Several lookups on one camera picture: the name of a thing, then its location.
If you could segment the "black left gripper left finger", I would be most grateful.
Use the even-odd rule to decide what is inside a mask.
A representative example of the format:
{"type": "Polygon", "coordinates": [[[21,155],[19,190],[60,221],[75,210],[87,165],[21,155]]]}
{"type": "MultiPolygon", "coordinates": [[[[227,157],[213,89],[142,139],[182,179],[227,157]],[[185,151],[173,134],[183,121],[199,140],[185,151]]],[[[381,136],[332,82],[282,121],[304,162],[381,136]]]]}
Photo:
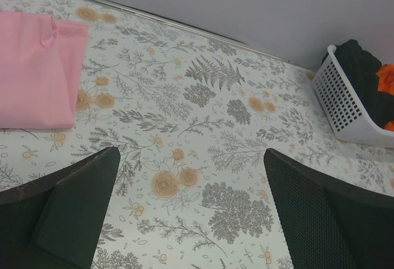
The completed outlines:
{"type": "Polygon", "coordinates": [[[90,268],[118,173],[107,147],[1,192],[1,268],[90,268]]]}

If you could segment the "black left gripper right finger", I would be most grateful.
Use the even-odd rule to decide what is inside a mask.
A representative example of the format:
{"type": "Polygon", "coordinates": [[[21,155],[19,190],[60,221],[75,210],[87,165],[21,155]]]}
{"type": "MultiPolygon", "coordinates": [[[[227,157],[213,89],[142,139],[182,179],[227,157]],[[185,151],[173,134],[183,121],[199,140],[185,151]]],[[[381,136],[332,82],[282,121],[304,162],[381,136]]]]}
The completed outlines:
{"type": "Polygon", "coordinates": [[[294,268],[393,268],[393,197],[272,148],[263,162],[294,268]]]}

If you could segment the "black t shirt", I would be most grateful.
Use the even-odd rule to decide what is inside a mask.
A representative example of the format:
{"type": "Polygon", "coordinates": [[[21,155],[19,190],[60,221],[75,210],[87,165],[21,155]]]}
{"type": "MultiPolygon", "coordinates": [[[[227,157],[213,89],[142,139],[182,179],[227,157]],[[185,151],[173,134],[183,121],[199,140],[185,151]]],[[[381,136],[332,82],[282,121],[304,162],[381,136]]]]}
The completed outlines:
{"type": "Polygon", "coordinates": [[[368,115],[378,125],[377,86],[379,78],[376,73],[384,64],[364,50],[354,39],[337,46],[334,55],[368,115]]]}

